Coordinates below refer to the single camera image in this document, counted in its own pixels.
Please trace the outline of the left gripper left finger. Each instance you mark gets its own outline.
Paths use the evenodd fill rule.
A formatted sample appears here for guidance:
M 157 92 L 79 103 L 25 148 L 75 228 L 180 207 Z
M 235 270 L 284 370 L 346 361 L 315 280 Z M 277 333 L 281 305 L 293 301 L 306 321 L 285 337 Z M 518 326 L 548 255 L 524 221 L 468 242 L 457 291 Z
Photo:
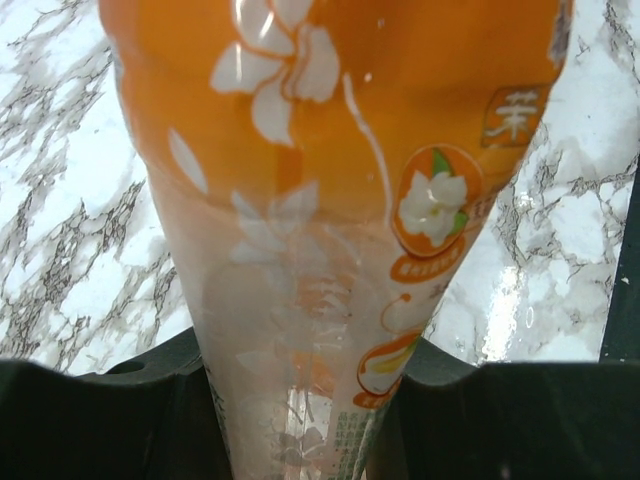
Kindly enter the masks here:
M 104 374 L 1 363 L 4 479 L 228 479 L 193 331 Z

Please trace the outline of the orange juice bottle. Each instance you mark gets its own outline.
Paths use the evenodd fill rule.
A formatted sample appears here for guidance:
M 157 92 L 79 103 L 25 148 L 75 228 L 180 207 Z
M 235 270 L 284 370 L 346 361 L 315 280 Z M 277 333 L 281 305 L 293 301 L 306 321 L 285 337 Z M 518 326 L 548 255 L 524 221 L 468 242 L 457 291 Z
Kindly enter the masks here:
M 236 479 L 357 479 L 570 1 L 103 1 Z

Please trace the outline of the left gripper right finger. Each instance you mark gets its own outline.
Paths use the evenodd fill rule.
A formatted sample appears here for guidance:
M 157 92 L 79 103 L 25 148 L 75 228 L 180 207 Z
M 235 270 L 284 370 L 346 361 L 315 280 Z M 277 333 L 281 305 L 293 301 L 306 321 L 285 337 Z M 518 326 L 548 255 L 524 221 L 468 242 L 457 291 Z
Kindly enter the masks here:
M 420 340 L 370 479 L 636 479 L 639 365 L 466 364 Z

